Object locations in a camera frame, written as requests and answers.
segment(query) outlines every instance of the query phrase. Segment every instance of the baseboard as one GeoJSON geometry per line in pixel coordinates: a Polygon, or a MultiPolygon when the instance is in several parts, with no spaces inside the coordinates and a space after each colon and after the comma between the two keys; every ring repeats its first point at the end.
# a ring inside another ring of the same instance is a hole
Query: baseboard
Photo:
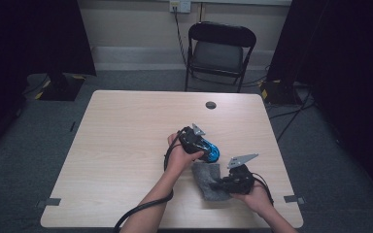
{"type": "MultiPolygon", "coordinates": [[[[96,70],[180,70],[185,69],[179,49],[93,47],[96,70]]],[[[271,63],[273,50],[252,53],[248,70],[264,70],[271,63]]]]}

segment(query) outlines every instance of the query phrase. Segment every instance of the wall outlet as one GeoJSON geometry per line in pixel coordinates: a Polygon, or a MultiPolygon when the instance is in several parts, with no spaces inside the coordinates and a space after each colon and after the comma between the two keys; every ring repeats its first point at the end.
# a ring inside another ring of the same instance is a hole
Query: wall outlet
{"type": "Polygon", "coordinates": [[[169,12],[173,13],[174,9],[177,10],[177,13],[190,13],[190,0],[169,1],[169,12]]]}
{"type": "Polygon", "coordinates": [[[181,11],[180,1],[169,1],[169,12],[175,12],[174,8],[178,13],[181,11]]]}

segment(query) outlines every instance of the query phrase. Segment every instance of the left hand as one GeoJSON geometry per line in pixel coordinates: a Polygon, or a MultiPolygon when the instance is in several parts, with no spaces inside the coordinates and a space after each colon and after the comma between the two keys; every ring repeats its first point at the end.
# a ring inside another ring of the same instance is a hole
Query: left hand
{"type": "MultiPolygon", "coordinates": [[[[172,142],[175,140],[176,137],[176,133],[171,134],[168,137],[169,146],[171,146],[172,142]]],[[[174,148],[171,151],[171,155],[169,155],[168,166],[166,168],[166,171],[168,171],[169,173],[176,174],[177,176],[180,176],[182,172],[187,167],[189,167],[190,163],[193,160],[200,158],[203,154],[203,151],[199,151],[192,154],[187,153],[181,145],[180,140],[177,139],[177,142],[175,142],[174,148]]]]}

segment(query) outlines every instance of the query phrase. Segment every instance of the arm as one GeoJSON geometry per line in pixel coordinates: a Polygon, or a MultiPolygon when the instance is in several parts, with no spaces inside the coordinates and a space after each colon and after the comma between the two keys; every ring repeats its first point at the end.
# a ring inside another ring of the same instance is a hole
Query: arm
{"type": "Polygon", "coordinates": [[[259,214],[275,233],[296,232],[296,230],[275,210],[269,202],[264,187],[258,182],[254,183],[253,190],[248,195],[231,194],[247,204],[251,210],[259,214]]]}
{"type": "MultiPolygon", "coordinates": [[[[171,145],[175,137],[176,134],[172,134],[168,137],[168,145],[171,145]]],[[[171,192],[182,172],[193,160],[199,158],[202,154],[202,151],[188,154],[184,151],[182,146],[175,146],[169,156],[168,166],[165,172],[139,205],[166,197],[171,192]]],[[[135,213],[125,222],[120,232],[156,232],[162,220],[165,208],[166,203],[163,203],[135,213]]]]}

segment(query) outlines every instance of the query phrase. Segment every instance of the white wall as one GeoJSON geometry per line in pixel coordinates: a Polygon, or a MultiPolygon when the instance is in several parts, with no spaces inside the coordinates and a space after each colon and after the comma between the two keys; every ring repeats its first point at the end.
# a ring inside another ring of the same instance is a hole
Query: white wall
{"type": "MultiPolygon", "coordinates": [[[[174,15],[168,2],[79,1],[89,43],[93,47],[179,47],[174,15]]],[[[203,19],[247,26],[257,36],[255,50],[274,50],[288,6],[203,4],[203,19]]],[[[199,20],[200,3],[190,14],[178,14],[185,43],[187,30],[199,20]]]]}

